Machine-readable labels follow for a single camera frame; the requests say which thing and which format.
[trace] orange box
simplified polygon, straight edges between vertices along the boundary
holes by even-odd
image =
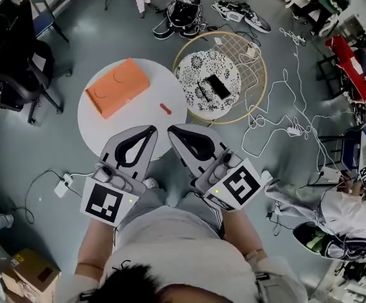
[[[147,75],[129,58],[103,75],[85,92],[102,117],[107,119],[149,85]]]

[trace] red object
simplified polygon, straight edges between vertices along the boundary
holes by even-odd
[[[339,60],[338,66],[342,68],[351,82],[353,82],[358,93],[352,93],[354,101],[366,101],[366,82],[364,74],[359,74],[353,66],[351,59],[355,57],[354,52],[348,46],[343,36],[334,36],[325,42],[325,46],[329,47],[336,54]]]
[[[166,105],[164,105],[164,104],[160,104],[160,107],[161,107],[163,110],[165,110],[165,111],[166,111],[166,113],[167,113],[168,115],[171,115],[171,114],[172,114],[172,111],[170,111],[168,108],[166,108]]]

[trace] patterned tablecloth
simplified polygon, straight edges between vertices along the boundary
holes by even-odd
[[[206,81],[215,74],[231,93],[223,100]],[[240,75],[236,65],[226,55],[215,50],[187,55],[175,70],[182,84],[189,110],[204,119],[225,115],[239,99]]]

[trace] gray floor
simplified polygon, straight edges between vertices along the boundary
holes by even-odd
[[[167,0],[152,0],[164,6]],[[224,21],[210,8],[214,0],[202,0],[204,15],[209,23],[222,25]],[[239,0],[247,1],[252,8],[261,13],[271,24],[273,31],[259,34],[261,50],[268,69],[270,84],[282,79],[283,68],[287,68],[289,84],[295,90],[297,104],[302,107],[297,81],[296,60],[293,56],[295,46],[285,38],[279,28],[293,30],[295,33],[308,32],[308,26],[294,23],[289,10],[284,8],[283,0]],[[57,17],[59,26],[70,40],[70,45],[54,31],[42,37],[54,51],[58,63],[72,60],[72,77],[59,78],[53,82],[50,93],[64,101],[64,113],[56,115],[55,110],[42,100],[41,108],[36,110],[36,126],[27,124],[28,109],[14,113],[0,110],[0,198],[10,200],[16,206],[23,205],[25,191],[32,179],[48,168],[58,172],[90,172],[97,157],[89,150],[81,138],[77,124],[78,101],[90,78],[104,66],[126,57],[147,58],[171,69],[175,55],[186,42],[177,35],[159,41],[153,38],[151,28],[162,17],[148,10],[145,19],[140,19],[134,0],[110,0],[108,11],[103,10],[104,0],[74,0]],[[230,23],[233,27],[246,30],[244,24]],[[316,43],[324,50],[322,42]],[[348,106],[345,98],[329,100],[324,82],[316,81],[316,61],[319,52],[308,43],[299,47],[300,75],[307,101],[306,114],[332,116]],[[293,97],[284,87],[276,88],[271,97],[269,118],[277,121],[283,114],[294,116]],[[300,123],[306,126],[305,120]],[[335,119],[321,119],[316,122],[320,133],[341,133],[352,124],[345,114]],[[247,121],[215,126],[225,141],[245,157],[240,149],[242,135]],[[274,128],[266,125],[247,135],[245,147],[254,153],[260,152]],[[276,133],[263,156],[250,158],[256,169],[270,170],[273,175],[298,186],[313,181],[317,177],[317,143],[312,137],[289,138],[284,132]],[[167,175],[162,175],[161,167],[176,167]],[[184,176],[177,159],[170,151],[160,160],[153,162],[150,175],[160,180],[173,196],[181,194],[186,187]],[[73,188],[82,191],[83,178],[76,178]],[[9,252],[23,246],[30,246],[52,258],[62,271],[70,272],[76,262],[80,242],[85,233],[89,218],[79,213],[80,199],[67,193],[60,199],[53,190],[58,180],[54,175],[45,175],[33,187],[28,198],[28,207],[35,215],[35,224],[28,225],[23,213],[16,217],[13,229],[0,232],[0,242]],[[292,264],[301,279],[315,287],[325,274],[330,261],[310,254],[298,245],[289,230],[281,230],[278,237],[273,236],[274,225],[265,219],[269,205],[263,193],[246,208],[249,218],[263,238],[270,255],[284,255]],[[282,218],[282,223],[294,227],[300,220]]]

